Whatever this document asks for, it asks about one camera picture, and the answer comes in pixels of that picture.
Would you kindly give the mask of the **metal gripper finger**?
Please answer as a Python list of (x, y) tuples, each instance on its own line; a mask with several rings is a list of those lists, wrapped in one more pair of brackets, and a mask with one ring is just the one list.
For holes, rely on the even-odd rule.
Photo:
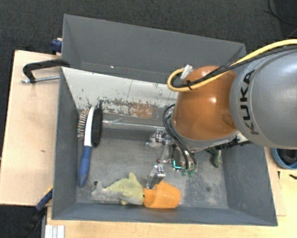
[(146, 189), (154, 189), (155, 185), (160, 183), (166, 176), (164, 166), (161, 164), (155, 164), (152, 170), (149, 172), (147, 181), (145, 184)]
[(156, 128), (155, 131), (149, 137), (149, 140), (146, 142), (146, 146), (149, 148), (158, 149), (171, 142), (171, 136), (166, 132), (165, 129)]

